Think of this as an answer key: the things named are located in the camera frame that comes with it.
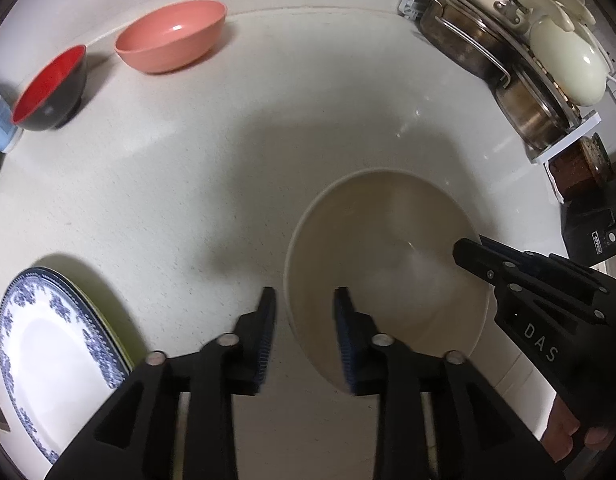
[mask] hand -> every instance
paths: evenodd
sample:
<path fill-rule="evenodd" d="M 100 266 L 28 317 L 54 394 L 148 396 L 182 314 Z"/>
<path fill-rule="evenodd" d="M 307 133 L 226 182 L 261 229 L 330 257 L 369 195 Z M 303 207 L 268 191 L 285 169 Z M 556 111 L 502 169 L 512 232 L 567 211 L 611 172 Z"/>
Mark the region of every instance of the hand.
<path fill-rule="evenodd" d="M 581 423 L 576 420 L 561 397 L 556 396 L 548 418 L 548 427 L 541 437 L 541 443 L 554 462 L 565 458 L 572 451 L 572 435 Z M 604 450 L 614 438 L 613 431 L 606 428 L 590 428 L 585 434 L 585 447 Z"/>

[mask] bowl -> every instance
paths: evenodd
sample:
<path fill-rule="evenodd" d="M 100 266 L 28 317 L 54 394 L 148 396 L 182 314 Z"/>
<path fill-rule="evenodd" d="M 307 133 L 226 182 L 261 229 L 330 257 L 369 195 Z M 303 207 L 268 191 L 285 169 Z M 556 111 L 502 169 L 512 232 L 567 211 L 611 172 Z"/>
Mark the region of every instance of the bowl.
<path fill-rule="evenodd" d="M 154 10 L 119 34 L 115 50 L 146 73 L 170 72 L 199 59 L 219 39 L 227 7 L 216 0 L 191 0 Z"/>
<path fill-rule="evenodd" d="M 55 57 L 32 80 L 12 108 L 10 120 L 26 130 L 66 124 L 79 109 L 86 86 L 86 46 Z"/>
<path fill-rule="evenodd" d="M 461 208 L 405 172 L 364 171 L 323 191 L 293 234 L 283 277 L 294 333 L 321 375 L 348 391 L 332 317 L 338 286 L 413 350 L 469 355 L 489 291 L 454 263 L 462 237 L 478 240 Z"/>

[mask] black bowl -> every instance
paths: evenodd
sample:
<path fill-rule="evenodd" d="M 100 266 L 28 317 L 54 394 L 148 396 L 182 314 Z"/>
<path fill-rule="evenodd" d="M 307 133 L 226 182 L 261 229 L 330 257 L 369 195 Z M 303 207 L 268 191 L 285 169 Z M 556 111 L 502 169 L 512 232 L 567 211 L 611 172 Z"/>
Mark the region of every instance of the black bowl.
<path fill-rule="evenodd" d="M 79 109 L 85 86 L 86 46 L 77 45 L 55 57 L 32 80 L 12 109 L 12 123 L 38 131 L 63 126 Z"/>

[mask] countertop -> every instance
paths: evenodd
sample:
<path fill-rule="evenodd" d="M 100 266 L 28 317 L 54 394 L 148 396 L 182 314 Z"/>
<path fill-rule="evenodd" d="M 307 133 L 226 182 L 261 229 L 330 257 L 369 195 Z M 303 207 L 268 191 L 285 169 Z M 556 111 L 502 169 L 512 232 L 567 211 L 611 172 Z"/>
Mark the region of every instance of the countertop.
<path fill-rule="evenodd" d="M 376 399 L 340 393 L 287 320 L 283 262 L 300 216 L 333 181 L 398 168 L 450 195 L 478 232 L 565 254 L 541 166 L 483 81 L 394 14 L 286 9 L 231 16 L 216 52 L 148 76 L 98 59 L 85 104 L 25 132 L 0 174 L 0 299 L 42 263 L 99 289 L 149 349 L 195 351 L 277 288 L 267 382 L 235 398 L 242 480 L 370 478 Z M 534 430 L 552 389 L 488 320 L 472 359 Z M 18 427 L 0 441 L 30 480 L 49 464 Z"/>

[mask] floral pattern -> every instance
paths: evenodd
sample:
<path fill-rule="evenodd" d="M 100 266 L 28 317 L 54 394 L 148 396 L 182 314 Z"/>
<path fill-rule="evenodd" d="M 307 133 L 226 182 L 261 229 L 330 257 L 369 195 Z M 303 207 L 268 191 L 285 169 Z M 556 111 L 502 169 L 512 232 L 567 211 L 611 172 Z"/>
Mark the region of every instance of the floral pattern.
<path fill-rule="evenodd" d="M 109 339 L 91 307 L 61 275 L 49 269 L 33 267 L 25 270 L 13 280 L 6 290 L 0 307 L 0 367 L 3 382 L 10 402 L 28 436 L 48 459 L 48 462 L 54 463 L 59 458 L 59 453 L 44 445 L 30 416 L 17 403 L 12 363 L 4 351 L 5 341 L 10 338 L 13 328 L 13 309 L 35 305 L 38 293 L 41 294 L 40 297 L 50 295 L 48 302 L 50 309 L 66 323 L 73 323 L 72 314 L 74 314 L 74 322 L 81 325 L 86 349 L 98 364 L 101 376 L 111 390 L 125 380 L 129 367 L 122 361 L 120 352 Z"/>
<path fill-rule="evenodd" d="M 54 313 L 65 322 L 70 322 L 70 309 L 66 307 L 63 304 L 62 299 L 54 293 L 52 299 L 50 300 L 50 308 L 52 308 Z"/>

